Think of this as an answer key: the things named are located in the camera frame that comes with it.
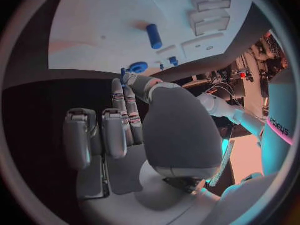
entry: pink stripe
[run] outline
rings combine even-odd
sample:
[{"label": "pink stripe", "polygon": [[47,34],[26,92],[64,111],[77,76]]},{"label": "pink stripe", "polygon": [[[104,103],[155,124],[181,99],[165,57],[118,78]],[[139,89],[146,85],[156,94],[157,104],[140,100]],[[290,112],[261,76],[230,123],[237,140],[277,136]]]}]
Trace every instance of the pink stripe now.
[{"label": "pink stripe", "polygon": [[282,134],[277,127],[275,127],[273,125],[273,123],[271,123],[270,118],[268,117],[266,120],[267,124],[269,125],[269,127],[279,136],[281,137],[284,141],[286,141],[289,145],[293,145],[293,139],[286,136],[285,134]]}]

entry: pink band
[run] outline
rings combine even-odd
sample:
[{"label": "pink band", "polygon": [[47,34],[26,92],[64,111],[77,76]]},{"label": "pink band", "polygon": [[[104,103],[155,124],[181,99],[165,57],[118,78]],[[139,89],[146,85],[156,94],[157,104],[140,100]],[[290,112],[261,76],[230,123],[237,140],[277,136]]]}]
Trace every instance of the pink band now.
[{"label": "pink band", "polygon": [[269,125],[269,127],[274,131],[274,133],[276,133],[279,137],[281,137],[289,145],[293,145],[293,139],[288,137],[285,134],[282,134],[281,131],[279,131],[278,128],[274,126],[274,124],[271,122],[269,117],[267,118],[266,122]]}]

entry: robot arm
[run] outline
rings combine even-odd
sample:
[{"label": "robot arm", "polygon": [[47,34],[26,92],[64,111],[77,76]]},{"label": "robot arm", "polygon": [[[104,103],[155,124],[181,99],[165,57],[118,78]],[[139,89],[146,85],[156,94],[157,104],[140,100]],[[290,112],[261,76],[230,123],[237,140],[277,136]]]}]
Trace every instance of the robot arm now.
[{"label": "robot arm", "polygon": [[211,116],[226,117],[237,125],[241,124],[261,142],[265,124],[259,119],[246,113],[241,107],[231,106],[223,99],[208,93],[201,94],[198,99]]}]

